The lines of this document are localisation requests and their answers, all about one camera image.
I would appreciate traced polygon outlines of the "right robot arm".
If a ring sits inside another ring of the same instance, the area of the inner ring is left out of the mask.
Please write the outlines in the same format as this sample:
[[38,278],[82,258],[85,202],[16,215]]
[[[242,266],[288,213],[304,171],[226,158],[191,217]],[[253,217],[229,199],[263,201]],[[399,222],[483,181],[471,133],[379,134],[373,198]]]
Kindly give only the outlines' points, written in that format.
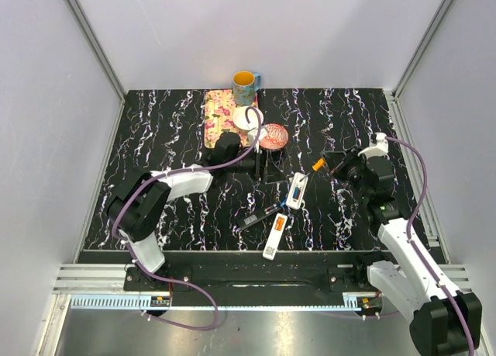
[[394,167],[386,154],[354,147],[325,152],[333,178],[350,185],[371,232],[390,251],[359,258],[352,273],[360,290],[378,289],[409,325],[420,355],[473,355],[480,345],[482,305],[438,266],[393,195]]

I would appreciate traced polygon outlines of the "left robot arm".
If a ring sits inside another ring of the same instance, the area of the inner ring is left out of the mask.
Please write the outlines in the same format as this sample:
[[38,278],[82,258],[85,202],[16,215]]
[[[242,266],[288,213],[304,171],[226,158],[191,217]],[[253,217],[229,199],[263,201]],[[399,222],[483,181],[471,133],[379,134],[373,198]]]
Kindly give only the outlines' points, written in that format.
[[250,145],[242,148],[237,133],[225,132],[212,149],[204,150],[197,164],[169,171],[134,171],[116,188],[105,212],[112,223],[112,235],[133,254],[142,268],[141,282],[151,290],[167,284],[166,258],[159,247],[156,228],[167,203],[190,194],[202,194],[225,184],[230,175],[248,175],[254,181],[283,181],[284,174],[269,163],[269,150],[262,145],[280,141],[288,133],[274,136],[269,126],[248,132]]

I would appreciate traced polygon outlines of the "yellow handled screwdriver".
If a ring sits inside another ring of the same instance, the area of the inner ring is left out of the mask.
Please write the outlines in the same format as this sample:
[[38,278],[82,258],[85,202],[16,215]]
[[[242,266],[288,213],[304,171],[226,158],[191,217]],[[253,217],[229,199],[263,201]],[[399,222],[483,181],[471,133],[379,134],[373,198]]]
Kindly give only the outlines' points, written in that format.
[[311,170],[306,174],[307,176],[309,176],[310,174],[314,173],[314,172],[317,172],[320,168],[322,168],[324,165],[326,164],[326,160],[321,157],[319,158],[313,165],[312,165],[312,168]]

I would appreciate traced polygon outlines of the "black remote control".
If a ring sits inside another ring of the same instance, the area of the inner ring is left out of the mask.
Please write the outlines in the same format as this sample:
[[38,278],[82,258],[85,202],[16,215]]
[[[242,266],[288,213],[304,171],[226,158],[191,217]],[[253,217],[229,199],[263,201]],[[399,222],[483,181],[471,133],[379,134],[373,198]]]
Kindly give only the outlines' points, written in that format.
[[236,226],[240,230],[246,230],[259,222],[265,220],[269,216],[274,215],[281,209],[281,206],[277,203],[274,203],[271,206],[268,206],[266,208],[258,209],[254,211],[253,213],[249,214],[248,216],[244,216],[240,219],[237,220]]

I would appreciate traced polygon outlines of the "white remote with orange label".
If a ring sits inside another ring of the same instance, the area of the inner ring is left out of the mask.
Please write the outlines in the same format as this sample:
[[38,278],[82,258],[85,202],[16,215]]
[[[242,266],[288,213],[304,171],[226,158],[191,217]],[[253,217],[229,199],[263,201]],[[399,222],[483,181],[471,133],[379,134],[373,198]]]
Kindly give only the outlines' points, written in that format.
[[263,249],[262,257],[269,261],[275,258],[278,245],[281,241],[288,217],[282,213],[277,213],[272,222],[267,242]]

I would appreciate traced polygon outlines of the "white remote control with batteries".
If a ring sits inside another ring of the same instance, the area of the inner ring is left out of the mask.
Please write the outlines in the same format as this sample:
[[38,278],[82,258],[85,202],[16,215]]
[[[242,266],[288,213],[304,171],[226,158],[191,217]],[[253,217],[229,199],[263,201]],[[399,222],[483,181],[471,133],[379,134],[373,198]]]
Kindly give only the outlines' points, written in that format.
[[300,172],[295,172],[291,178],[291,185],[286,197],[285,205],[293,210],[301,208],[305,190],[308,184],[308,176]]

